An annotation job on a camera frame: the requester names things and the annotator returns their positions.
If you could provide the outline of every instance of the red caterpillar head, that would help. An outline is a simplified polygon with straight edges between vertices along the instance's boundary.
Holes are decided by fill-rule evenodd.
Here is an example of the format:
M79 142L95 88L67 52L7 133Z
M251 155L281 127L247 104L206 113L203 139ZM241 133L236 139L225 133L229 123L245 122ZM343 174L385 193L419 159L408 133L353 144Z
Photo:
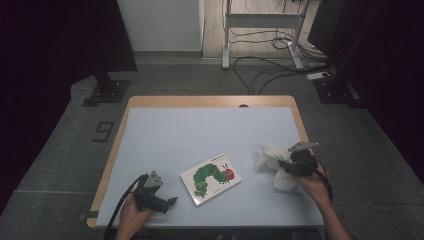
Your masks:
M223 165L223 167L225 168L225 174L227 174L228 179L233 180L234 179L234 172L233 170L229 169L227 164L225 164L225 166Z

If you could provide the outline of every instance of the book cover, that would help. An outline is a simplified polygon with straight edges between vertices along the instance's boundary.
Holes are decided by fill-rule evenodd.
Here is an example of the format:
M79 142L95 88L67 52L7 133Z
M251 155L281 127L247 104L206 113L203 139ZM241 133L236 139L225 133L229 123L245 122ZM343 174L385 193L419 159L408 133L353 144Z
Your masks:
M194 203L200 205L241 182L224 154L219 154L180 174Z

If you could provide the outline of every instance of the white wall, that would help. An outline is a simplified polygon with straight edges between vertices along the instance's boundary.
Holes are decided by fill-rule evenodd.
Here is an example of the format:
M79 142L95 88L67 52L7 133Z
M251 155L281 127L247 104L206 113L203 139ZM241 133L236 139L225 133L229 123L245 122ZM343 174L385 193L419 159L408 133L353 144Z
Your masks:
M133 51L201 51L203 0L118 0Z

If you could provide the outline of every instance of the black curtain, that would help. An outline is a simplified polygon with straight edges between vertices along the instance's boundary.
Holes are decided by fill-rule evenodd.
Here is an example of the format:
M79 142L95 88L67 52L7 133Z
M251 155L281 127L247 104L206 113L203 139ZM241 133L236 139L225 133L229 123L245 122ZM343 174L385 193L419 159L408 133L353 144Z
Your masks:
M359 46L351 68L353 84L364 97L370 113L422 182L423 41L423 2L386 0Z
M94 70L136 71L116 0L1 1L2 211Z

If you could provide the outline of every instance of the white cloth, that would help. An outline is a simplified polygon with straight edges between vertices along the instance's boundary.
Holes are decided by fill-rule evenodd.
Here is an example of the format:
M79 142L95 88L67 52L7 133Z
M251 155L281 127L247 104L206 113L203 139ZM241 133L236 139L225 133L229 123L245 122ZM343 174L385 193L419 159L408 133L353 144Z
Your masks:
M297 185L296 179L280 167L278 161L292 163L288 147L272 143L263 144L262 151L259 153L256 162L256 169L259 170L266 164L269 168L277 170L277 175L274 179L275 188L280 190L293 189Z

